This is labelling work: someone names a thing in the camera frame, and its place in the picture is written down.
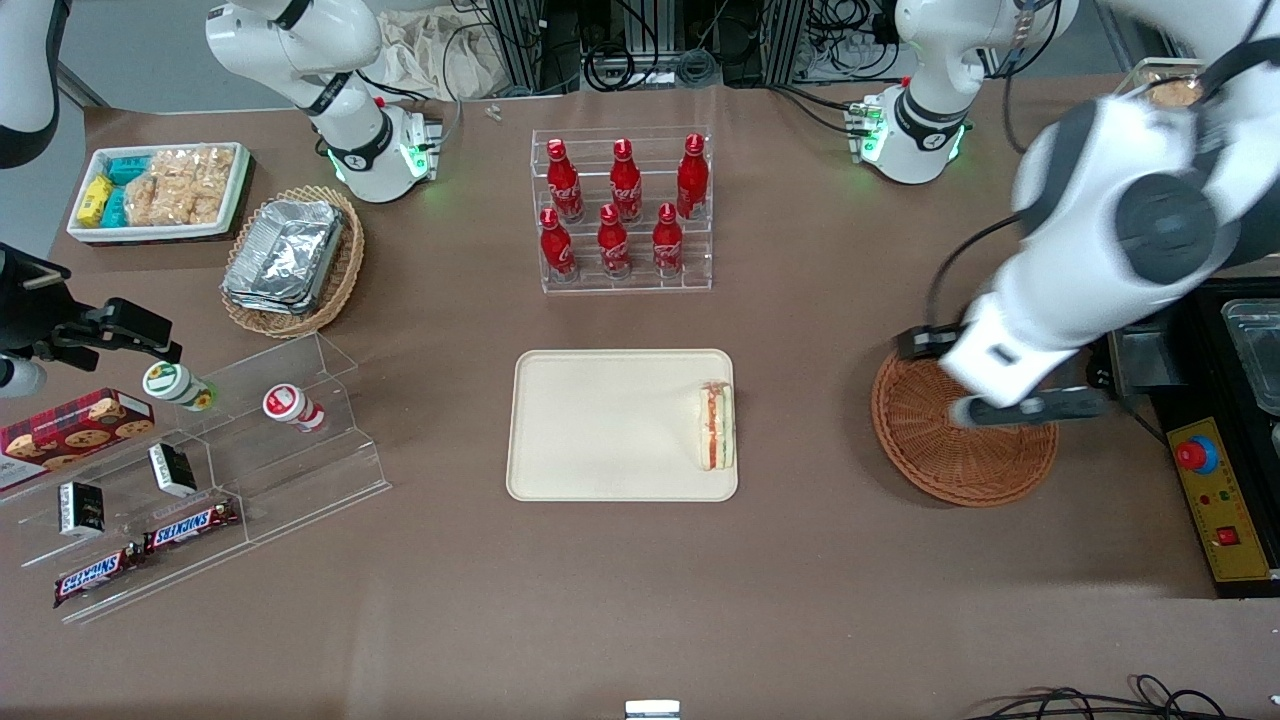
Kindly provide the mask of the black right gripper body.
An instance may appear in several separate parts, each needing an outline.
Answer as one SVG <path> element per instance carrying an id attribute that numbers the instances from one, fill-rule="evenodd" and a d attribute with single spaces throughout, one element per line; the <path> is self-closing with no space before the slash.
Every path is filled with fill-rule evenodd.
<path id="1" fill-rule="evenodd" d="M 31 360 L 54 331 L 77 319 L 77 301 L 67 287 L 70 270 L 1 245 L 1 350 Z"/>

